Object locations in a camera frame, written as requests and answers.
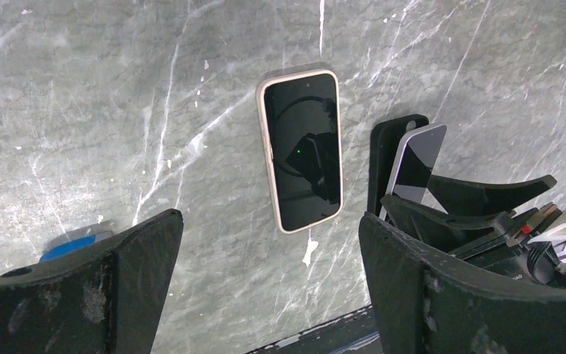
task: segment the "black plastic bracket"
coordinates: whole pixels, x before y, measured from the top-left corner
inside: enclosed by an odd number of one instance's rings
[[[381,203],[395,227],[444,252],[490,233],[502,237],[515,225],[506,212],[484,216],[452,215],[395,195],[384,196]]]
[[[427,188],[448,214],[483,216],[510,212],[555,185],[556,179],[550,175],[513,184],[486,184],[431,176]]]

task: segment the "cable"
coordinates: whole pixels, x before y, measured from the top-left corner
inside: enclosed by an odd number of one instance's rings
[[[281,119],[283,114],[289,111],[293,106],[306,101],[316,101],[319,102],[321,105],[323,105],[326,99],[318,96],[304,96],[301,98],[297,98],[296,100],[292,101],[289,105],[287,105],[287,107],[283,108],[282,111],[279,112],[279,114],[274,118],[274,124],[276,124],[279,121],[279,119]]]
[[[526,268],[528,268],[528,273],[531,275],[536,283],[542,284],[535,275],[535,267],[537,262],[543,254],[552,246],[550,242],[541,242],[535,247],[533,247],[528,253],[528,258],[526,259]]]

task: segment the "blue object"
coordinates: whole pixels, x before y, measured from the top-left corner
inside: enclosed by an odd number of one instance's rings
[[[63,245],[59,245],[54,249],[45,253],[42,257],[40,257],[39,263],[46,262],[47,260],[52,260],[57,257],[61,257],[70,252],[76,251],[78,249],[82,249],[83,247],[90,246],[92,243],[96,241],[96,239],[97,239],[96,235],[91,235],[64,243]]]

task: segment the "white paint speck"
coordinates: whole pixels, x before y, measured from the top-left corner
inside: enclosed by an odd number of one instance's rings
[[[324,0],[320,0],[320,57],[322,57],[323,35],[324,35]]]
[[[311,264],[311,253],[318,248],[318,241],[314,241],[311,239],[311,230],[309,230],[309,240],[307,241],[307,250],[304,253],[304,257],[302,262],[309,267]]]

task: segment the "phone screen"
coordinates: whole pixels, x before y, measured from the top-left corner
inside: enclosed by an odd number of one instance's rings
[[[337,82],[317,74],[265,89],[282,228],[295,231],[338,212],[341,205]]]
[[[370,133],[368,212],[380,215],[380,199],[385,195],[394,159],[402,137],[415,128],[428,125],[428,118],[413,114],[377,124]]]
[[[421,129],[408,141],[396,171],[396,182],[391,194],[400,198],[422,202],[424,193],[446,136],[446,125]]]

